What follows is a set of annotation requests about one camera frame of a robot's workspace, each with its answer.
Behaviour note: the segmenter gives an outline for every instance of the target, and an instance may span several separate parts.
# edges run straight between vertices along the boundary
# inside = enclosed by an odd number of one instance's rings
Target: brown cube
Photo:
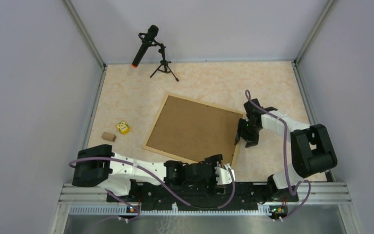
[[[115,142],[115,139],[117,139],[117,136],[112,134],[112,133],[104,132],[102,134],[101,138],[104,139],[104,140],[107,140],[107,141]]]

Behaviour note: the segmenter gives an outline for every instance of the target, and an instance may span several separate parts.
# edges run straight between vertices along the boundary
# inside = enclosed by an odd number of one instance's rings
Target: black tripod
[[[171,61],[167,61],[166,60],[166,53],[165,53],[165,46],[164,44],[162,43],[157,43],[155,45],[159,45],[160,46],[160,49],[158,50],[158,52],[161,54],[161,56],[163,57],[163,60],[160,61],[160,66],[157,67],[157,69],[155,69],[155,71],[151,74],[150,78],[157,72],[157,71],[160,71],[160,72],[163,72],[163,73],[172,73],[175,80],[178,82],[178,78],[174,75],[173,71],[170,69],[170,67],[168,66],[169,63],[171,63]]]

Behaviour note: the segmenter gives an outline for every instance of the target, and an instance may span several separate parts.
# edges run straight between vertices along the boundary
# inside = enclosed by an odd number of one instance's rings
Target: square board
[[[167,95],[144,149],[175,160],[196,163],[217,154],[234,167],[237,124],[245,116],[213,104]]]

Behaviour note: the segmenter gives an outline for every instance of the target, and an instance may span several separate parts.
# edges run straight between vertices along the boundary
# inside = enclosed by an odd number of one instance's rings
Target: table
[[[111,144],[121,155],[145,161],[166,161],[168,157],[142,149],[151,125],[166,94],[173,93],[244,112],[244,91],[258,98],[263,107],[273,106],[294,120],[308,123],[305,107],[291,62],[171,63],[180,82],[171,74],[156,73],[158,64],[108,65],[96,110],[88,147]],[[122,135],[115,127],[124,120],[131,131]],[[114,143],[101,138],[114,133]],[[269,130],[260,131],[258,146],[246,149],[240,141],[235,173],[237,181],[266,181],[283,170],[283,137]],[[291,162],[288,143],[288,162]],[[312,181],[326,181],[323,173]]]

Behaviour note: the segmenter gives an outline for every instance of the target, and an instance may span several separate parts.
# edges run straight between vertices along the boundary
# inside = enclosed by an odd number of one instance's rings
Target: white wall
[[[62,1],[0,1],[0,234],[49,231],[99,77]]]
[[[294,59],[327,0],[72,0],[106,63],[131,63],[151,24],[172,61]],[[142,62],[159,62],[150,48]]]
[[[364,233],[374,233],[374,1],[339,1],[301,64]]]

